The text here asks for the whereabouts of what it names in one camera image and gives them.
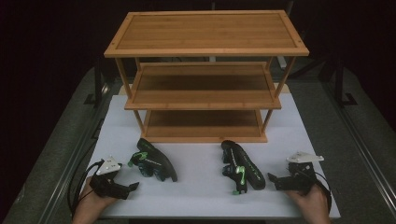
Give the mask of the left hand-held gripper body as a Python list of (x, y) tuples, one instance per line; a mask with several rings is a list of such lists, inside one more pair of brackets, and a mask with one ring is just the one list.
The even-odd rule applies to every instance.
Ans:
[(93, 173), (90, 186), (100, 197), (111, 197), (126, 200), (131, 192), (130, 188), (117, 184), (115, 176), (121, 169), (122, 164), (118, 163), (112, 156), (99, 162), (99, 168)]

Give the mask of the metal table rail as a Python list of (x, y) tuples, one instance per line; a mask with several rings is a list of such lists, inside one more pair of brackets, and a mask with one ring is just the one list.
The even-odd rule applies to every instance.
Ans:
[(362, 136), (359, 134), (358, 129), (354, 125), (351, 117), (348, 115), (347, 111), (338, 103), (332, 96), (331, 87), (328, 84), (321, 84), (323, 90), (326, 92), (327, 97), (332, 102), (336, 113), (343, 121), (346, 129), (351, 135), (359, 154), (362, 157), (362, 161), (368, 169), (368, 172), (375, 182), (383, 200), (387, 204), (389, 210), (396, 216), (396, 191), (393, 189), (391, 184), (388, 182), (383, 172), (379, 168), (377, 162), (375, 161), (373, 155), (369, 151), (369, 148), (364, 143)]
[(71, 221), (69, 205), (89, 166), (108, 106), (107, 98), (112, 94), (112, 84), (104, 84), (102, 91), (102, 102), (94, 108), (84, 104), (89, 94), (82, 96), (78, 89), (77, 98), (72, 99), (57, 124), (47, 150), (51, 155), (45, 156), (49, 162), (46, 170), (54, 174), (54, 188), (37, 224), (68, 224)]

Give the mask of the black metal stand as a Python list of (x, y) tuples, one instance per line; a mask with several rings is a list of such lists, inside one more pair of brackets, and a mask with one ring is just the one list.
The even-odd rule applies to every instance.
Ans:
[(340, 58), (335, 59), (335, 83), (334, 83), (334, 98), (340, 107), (346, 105), (357, 105), (357, 101), (351, 93), (343, 92), (344, 86), (344, 66)]
[(90, 93), (86, 97), (84, 101), (85, 105), (92, 105), (94, 108), (97, 108), (102, 102), (102, 98), (103, 98), (102, 88), (104, 87), (102, 81), (103, 68), (104, 68), (104, 59), (99, 58), (93, 67), (94, 92)]

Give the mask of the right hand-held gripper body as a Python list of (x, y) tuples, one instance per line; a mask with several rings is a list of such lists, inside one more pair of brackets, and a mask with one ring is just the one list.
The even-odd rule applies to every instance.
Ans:
[(318, 182), (314, 169), (314, 161), (323, 161), (322, 156), (297, 151), (286, 158), (289, 163), (289, 176), (274, 176), (274, 184), (277, 190), (298, 190), (307, 194), (312, 186)]

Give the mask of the white foam board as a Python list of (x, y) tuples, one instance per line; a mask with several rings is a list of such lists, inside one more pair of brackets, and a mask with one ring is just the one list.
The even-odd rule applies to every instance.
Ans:
[[(115, 181), (137, 190), (110, 205), (104, 218), (235, 218), (286, 219), (300, 216), (295, 203), (273, 183), (265, 189), (234, 194), (235, 183), (222, 175), (222, 150), (218, 143), (159, 143), (157, 148), (174, 165), (177, 180), (144, 177), (127, 162), (136, 152), (140, 130), (134, 115), (124, 110), (126, 96), (112, 97), (92, 161), (113, 157), (122, 164)], [(288, 159), (297, 152), (313, 153), (304, 124), (291, 94), (280, 96), (266, 130), (265, 143), (245, 143), (243, 149), (264, 175), (288, 175)]]

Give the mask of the three-tier wooden shelf rack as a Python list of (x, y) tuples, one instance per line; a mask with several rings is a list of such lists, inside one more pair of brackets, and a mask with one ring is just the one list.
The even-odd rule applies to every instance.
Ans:
[(308, 53), (283, 10), (207, 10), (130, 12), (104, 55), (150, 142), (264, 143), (284, 86), (271, 62)]

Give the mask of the person's left hand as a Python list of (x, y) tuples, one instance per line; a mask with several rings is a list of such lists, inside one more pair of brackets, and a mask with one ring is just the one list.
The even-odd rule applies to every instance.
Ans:
[(90, 176), (86, 178), (71, 224), (93, 224), (106, 208), (117, 201), (116, 198), (98, 196), (90, 186), (91, 180)]

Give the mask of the black green sandal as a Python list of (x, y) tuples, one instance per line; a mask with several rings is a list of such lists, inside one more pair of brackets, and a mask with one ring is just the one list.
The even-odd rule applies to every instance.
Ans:
[(177, 173), (173, 164), (158, 148), (144, 138), (140, 138), (136, 146), (138, 151), (128, 161), (129, 167), (137, 166), (144, 177), (155, 175), (162, 182), (167, 178), (177, 182)]
[(262, 172), (240, 145), (224, 140), (220, 146), (223, 150), (222, 162), (225, 163), (222, 174), (235, 182), (233, 195), (247, 193), (248, 184), (255, 190), (265, 189), (266, 181)]

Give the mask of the person's right hand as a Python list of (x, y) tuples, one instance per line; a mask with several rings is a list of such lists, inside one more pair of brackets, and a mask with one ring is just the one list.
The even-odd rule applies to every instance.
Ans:
[(286, 194), (297, 204), (308, 224), (331, 224), (327, 197), (322, 189), (314, 185), (308, 194), (287, 190)]

